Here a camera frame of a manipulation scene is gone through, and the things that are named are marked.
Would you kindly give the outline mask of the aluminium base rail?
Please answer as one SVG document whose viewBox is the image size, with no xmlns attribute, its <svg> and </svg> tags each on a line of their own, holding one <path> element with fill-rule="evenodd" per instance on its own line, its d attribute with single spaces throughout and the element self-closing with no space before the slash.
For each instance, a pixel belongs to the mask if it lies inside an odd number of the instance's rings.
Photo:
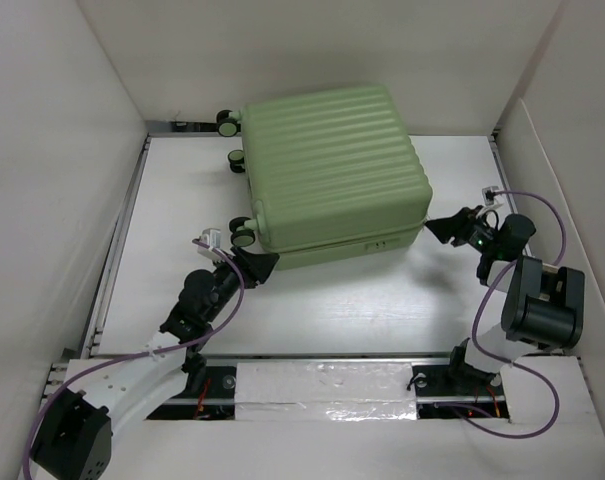
<svg viewBox="0 0 605 480">
<path fill-rule="evenodd" d="M 430 360 L 233 361 L 181 352 L 85 362 L 50 393 L 46 425 L 115 434 L 144 420 L 364 422 L 462 419 L 522 436 L 595 412 L 577 360 L 526 356 L 470 384 Z"/>
</svg>

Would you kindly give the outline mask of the green hard-shell suitcase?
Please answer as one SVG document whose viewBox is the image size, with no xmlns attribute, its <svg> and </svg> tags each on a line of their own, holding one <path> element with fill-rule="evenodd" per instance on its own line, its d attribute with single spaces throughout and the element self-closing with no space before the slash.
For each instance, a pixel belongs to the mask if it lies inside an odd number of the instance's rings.
<svg viewBox="0 0 605 480">
<path fill-rule="evenodd" d="M 389 90 L 342 87 L 249 103 L 216 116 L 246 177 L 250 213 L 229 223 L 281 270 L 395 249 L 417 239 L 433 189 Z"/>
</svg>

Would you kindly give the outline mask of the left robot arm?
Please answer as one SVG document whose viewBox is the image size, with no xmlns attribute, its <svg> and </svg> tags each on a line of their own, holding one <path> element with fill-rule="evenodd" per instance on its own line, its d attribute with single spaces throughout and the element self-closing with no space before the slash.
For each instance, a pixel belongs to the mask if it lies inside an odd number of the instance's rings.
<svg viewBox="0 0 605 480">
<path fill-rule="evenodd" d="M 214 269 L 186 276 L 167 319 L 139 352 L 89 367 L 48 397 L 27 437 L 24 478 L 37 465 L 55 479 L 98 479 L 133 426 L 175 395 L 202 390 L 200 351 L 218 332 L 214 320 L 231 299 L 264 284 L 279 261 L 239 247 L 204 250 L 216 257 Z"/>
</svg>

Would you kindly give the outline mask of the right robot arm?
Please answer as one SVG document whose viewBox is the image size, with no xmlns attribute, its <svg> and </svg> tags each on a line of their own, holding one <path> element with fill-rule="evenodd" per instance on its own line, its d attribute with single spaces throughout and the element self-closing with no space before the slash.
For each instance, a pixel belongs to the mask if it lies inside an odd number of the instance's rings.
<svg viewBox="0 0 605 480">
<path fill-rule="evenodd" d="M 440 243 L 478 251 L 478 280 L 506 294 L 500 322 L 451 352 L 444 381 L 456 393 L 491 383 L 504 364 L 501 358 L 510 363 L 536 351 L 571 349 L 583 333 L 584 273 L 526 255 L 524 249 L 536 233 L 528 217 L 509 214 L 501 225 L 492 226 L 488 215 L 481 206 L 464 207 L 451 217 L 425 223 Z"/>
</svg>

